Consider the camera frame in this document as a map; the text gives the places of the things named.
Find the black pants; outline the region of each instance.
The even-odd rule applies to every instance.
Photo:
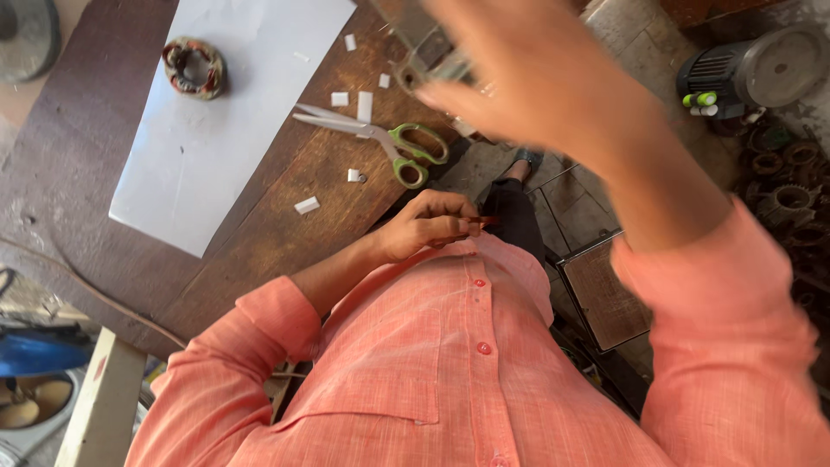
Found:
[[[501,238],[532,254],[544,267],[544,242],[533,203],[517,179],[498,179],[490,185],[490,193],[481,208],[482,216],[498,216],[501,221],[488,225],[485,232]]]

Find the scissor blade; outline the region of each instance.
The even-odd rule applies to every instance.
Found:
[[[304,114],[294,114],[292,115],[299,121],[304,121],[305,123],[313,123],[317,126],[322,126],[324,128],[330,128],[332,130],[343,131],[345,133],[354,133],[355,135],[367,136],[370,137],[369,134],[371,125],[368,123],[360,123],[357,120],[353,121],[344,121],[344,120],[334,120],[330,118],[321,118],[315,116],[308,116]]]
[[[354,118],[347,117],[337,112],[327,111],[326,109],[320,109],[319,107],[308,106],[306,104],[294,104],[294,107],[300,109],[301,111],[306,111],[313,116],[330,118],[331,120],[356,121]]]

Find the workshop table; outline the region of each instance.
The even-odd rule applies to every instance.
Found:
[[[378,125],[418,122],[457,139],[445,116],[397,84],[378,88],[388,61],[401,60],[406,48],[369,0],[355,2],[343,34],[357,37],[357,51],[347,52],[341,35],[300,101],[329,107],[333,91],[372,91]],[[405,189],[374,141],[288,119],[202,259],[109,219],[176,7],[174,0],[91,1],[11,155],[0,161],[0,236],[70,264],[109,297],[189,339],[237,297],[365,234]],[[341,111],[354,116],[351,101]],[[368,183],[346,183],[349,168]],[[311,196],[322,207],[299,215],[294,204]],[[178,350],[54,265],[1,243],[0,262],[147,353],[166,358]]]

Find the red button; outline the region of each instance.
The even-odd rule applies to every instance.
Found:
[[[507,462],[507,459],[497,455],[490,461],[490,467],[509,467],[510,463]]]

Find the orange shirt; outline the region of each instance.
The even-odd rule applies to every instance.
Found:
[[[376,270],[322,328],[288,278],[240,298],[170,357],[127,465],[830,465],[816,335],[745,208],[682,249],[614,248],[654,311],[639,426],[554,343],[539,263],[482,235]],[[286,357],[315,367],[269,426]]]

